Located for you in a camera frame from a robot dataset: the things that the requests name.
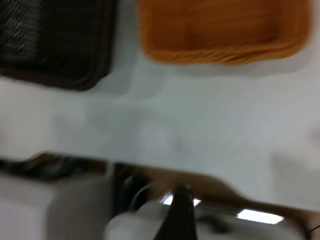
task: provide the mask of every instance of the black cable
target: black cable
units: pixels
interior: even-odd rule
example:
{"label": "black cable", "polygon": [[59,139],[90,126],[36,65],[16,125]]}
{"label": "black cable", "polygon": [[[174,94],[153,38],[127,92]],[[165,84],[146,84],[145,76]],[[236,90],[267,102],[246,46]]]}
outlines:
{"label": "black cable", "polygon": [[314,230],[317,230],[318,228],[320,228],[320,225],[312,228],[312,229],[309,231],[309,234],[312,233]]}

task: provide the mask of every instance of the orange basket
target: orange basket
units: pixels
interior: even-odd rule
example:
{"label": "orange basket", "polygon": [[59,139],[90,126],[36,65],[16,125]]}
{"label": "orange basket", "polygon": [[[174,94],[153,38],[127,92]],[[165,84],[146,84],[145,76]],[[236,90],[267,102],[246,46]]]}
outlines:
{"label": "orange basket", "polygon": [[309,0],[138,0],[144,50],[164,63],[248,64],[297,53]]}

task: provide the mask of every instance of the dark brown tray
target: dark brown tray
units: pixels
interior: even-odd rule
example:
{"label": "dark brown tray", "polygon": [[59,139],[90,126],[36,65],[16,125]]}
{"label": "dark brown tray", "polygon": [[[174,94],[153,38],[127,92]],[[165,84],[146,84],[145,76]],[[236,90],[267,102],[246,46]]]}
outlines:
{"label": "dark brown tray", "polygon": [[84,91],[108,75],[116,0],[1,0],[0,74]]}

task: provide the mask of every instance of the woven basket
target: woven basket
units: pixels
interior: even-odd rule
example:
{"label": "woven basket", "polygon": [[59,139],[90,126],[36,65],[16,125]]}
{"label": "woven basket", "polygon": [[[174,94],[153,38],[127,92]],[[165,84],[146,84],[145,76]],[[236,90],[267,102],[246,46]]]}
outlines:
{"label": "woven basket", "polygon": [[1,0],[0,74],[87,90],[109,72],[116,0]]}
{"label": "woven basket", "polygon": [[297,53],[309,0],[138,0],[144,50],[164,63],[251,62]]}

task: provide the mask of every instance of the white container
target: white container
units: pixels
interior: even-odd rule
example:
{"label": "white container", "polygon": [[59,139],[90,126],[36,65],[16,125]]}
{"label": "white container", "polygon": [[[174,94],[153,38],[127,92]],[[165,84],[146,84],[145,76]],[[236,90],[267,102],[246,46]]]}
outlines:
{"label": "white container", "polygon": [[0,175],[0,239],[101,240],[110,184],[99,175],[53,183]]}

